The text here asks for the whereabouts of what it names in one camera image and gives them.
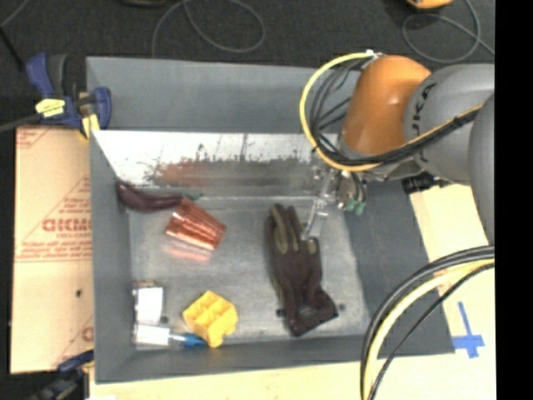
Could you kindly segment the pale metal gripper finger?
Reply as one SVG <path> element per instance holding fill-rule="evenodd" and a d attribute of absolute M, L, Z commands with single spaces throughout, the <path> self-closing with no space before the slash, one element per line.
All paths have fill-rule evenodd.
<path fill-rule="evenodd" d="M 320 236 L 320 204 L 314 201 L 311 206 L 309 218 L 305 226 L 305 239 L 317 238 Z"/>
<path fill-rule="evenodd" d="M 315 237 L 316 238 L 319 238 L 321 236 L 321 233 L 324 227 L 326 226 L 329 213 L 330 213 L 329 205 L 325 205 L 316 210 L 316 215 L 315 215 Z"/>

